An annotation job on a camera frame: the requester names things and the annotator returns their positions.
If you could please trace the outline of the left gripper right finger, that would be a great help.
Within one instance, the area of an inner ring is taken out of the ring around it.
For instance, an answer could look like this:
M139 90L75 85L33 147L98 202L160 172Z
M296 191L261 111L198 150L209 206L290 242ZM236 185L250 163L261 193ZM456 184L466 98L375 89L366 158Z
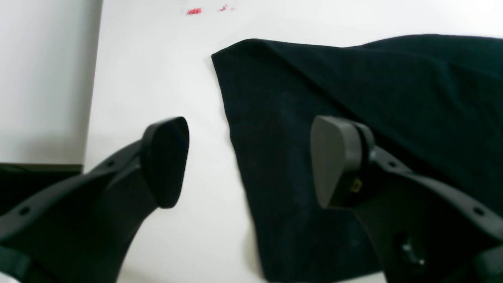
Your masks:
M369 127L344 118L318 115L310 136L316 197L322 208L350 206L375 161L375 138Z

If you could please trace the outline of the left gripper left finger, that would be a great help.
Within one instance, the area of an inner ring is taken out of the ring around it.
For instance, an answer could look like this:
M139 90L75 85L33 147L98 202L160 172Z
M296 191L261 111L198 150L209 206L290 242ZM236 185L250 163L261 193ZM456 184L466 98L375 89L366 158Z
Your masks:
M173 208L181 195L190 133L184 117L149 125L141 140L141 168L160 208Z

